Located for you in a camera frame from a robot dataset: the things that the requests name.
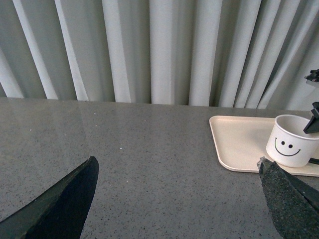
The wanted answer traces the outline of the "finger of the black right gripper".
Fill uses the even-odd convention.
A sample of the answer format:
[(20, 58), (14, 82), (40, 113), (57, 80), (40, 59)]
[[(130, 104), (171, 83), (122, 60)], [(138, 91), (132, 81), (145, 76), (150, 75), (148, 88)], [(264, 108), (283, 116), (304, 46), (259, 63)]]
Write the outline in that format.
[(319, 69), (310, 70), (310, 74), (305, 76), (305, 79), (307, 79), (311, 82), (318, 82), (319, 81)]
[(313, 109), (311, 110), (311, 113), (313, 114), (313, 116), (303, 129), (304, 133), (319, 132), (319, 102), (313, 103)]

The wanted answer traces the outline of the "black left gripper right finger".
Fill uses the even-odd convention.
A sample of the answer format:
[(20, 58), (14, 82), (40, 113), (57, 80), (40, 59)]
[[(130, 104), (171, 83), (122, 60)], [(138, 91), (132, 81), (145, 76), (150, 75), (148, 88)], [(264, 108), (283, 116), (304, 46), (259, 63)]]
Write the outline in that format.
[(261, 157), (259, 176), (272, 222), (284, 239), (319, 237), (319, 192)]

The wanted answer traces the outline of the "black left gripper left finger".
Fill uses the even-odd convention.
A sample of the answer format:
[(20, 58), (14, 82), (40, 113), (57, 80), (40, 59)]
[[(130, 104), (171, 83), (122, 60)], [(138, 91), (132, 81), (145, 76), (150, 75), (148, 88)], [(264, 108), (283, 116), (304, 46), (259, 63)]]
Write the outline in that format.
[(99, 163), (91, 156), (0, 223), (2, 239), (78, 239), (90, 210)]

